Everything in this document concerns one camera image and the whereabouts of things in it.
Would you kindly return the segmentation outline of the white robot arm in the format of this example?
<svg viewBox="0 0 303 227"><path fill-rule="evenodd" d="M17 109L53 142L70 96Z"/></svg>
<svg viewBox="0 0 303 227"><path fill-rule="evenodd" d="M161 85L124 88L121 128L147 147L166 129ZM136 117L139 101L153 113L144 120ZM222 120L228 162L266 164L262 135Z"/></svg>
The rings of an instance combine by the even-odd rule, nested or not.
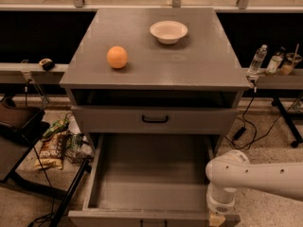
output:
<svg viewBox="0 0 303 227"><path fill-rule="evenodd" d="M303 199L303 164L280 163L252 165L240 150L231 150L212 159L205 167L209 186L208 208L223 215L235 203L239 187L251 188L288 199Z"/></svg>

